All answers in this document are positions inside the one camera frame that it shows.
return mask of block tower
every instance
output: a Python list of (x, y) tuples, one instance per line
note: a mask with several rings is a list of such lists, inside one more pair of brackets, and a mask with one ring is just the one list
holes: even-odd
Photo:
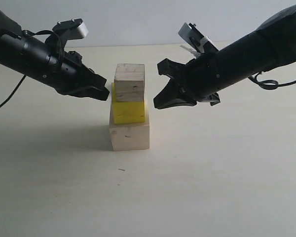
[(150, 148), (145, 65), (118, 64), (112, 84), (110, 135), (114, 151)]

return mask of table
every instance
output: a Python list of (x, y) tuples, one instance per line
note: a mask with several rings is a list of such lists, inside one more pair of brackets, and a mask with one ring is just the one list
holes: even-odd
[[(146, 65), (151, 149), (111, 151), (110, 100), (27, 78), (0, 110), (0, 237), (296, 236), (296, 85), (246, 79), (214, 107), (159, 111), (156, 64), (190, 60), (180, 45), (76, 50), (108, 85), (118, 63)], [(0, 66), (0, 102), (20, 78)], [(261, 78), (296, 79), (296, 63)]]

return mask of wooden block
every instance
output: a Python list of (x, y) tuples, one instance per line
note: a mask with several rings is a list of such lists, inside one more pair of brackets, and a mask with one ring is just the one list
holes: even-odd
[(110, 135), (114, 151), (147, 150), (150, 148), (150, 125), (148, 104), (144, 123), (117, 125), (114, 123), (113, 109), (110, 114)]
[(116, 99), (115, 85), (112, 83), (112, 110), (114, 123), (128, 124), (145, 122), (145, 102), (119, 102)]
[(115, 89), (120, 102), (145, 100), (145, 65), (118, 64), (115, 72)]

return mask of stacked blocks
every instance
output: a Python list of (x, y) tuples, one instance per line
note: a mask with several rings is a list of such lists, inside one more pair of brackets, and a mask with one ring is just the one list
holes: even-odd
[(145, 65), (118, 64), (112, 84), (110, 134), (114, 151), (150, 147)]

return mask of robotic arm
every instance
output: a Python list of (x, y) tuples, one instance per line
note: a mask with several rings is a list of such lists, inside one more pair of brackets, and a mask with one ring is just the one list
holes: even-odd
[[(34, 34), (0, 11), (0, 64), (53, 87), (59, 94), (105, 101), (109, 96), (107, 80), (87, 68), (77, 52), (64, 51), (68, 40), (87, 34), (82, 19), (58, 22), (52, 31)], [(35, 35), (50, 36), (41, 42)]]
[(275, 14), (222, 50), (193, 24), (184, 24), (179, 35), (196, 50), (196, 58), (186, 64), (169, 59), (158, 64), (159, 74), (170, 80), (154, 99), (157, 109), (195, 106), (197, 102), (210, 102), (214, 106), (220, 103), (217, 92), (245, 78), (268, 90), (296, 83), (257, 80), (262, 72), (296, 62), (296, 5)]

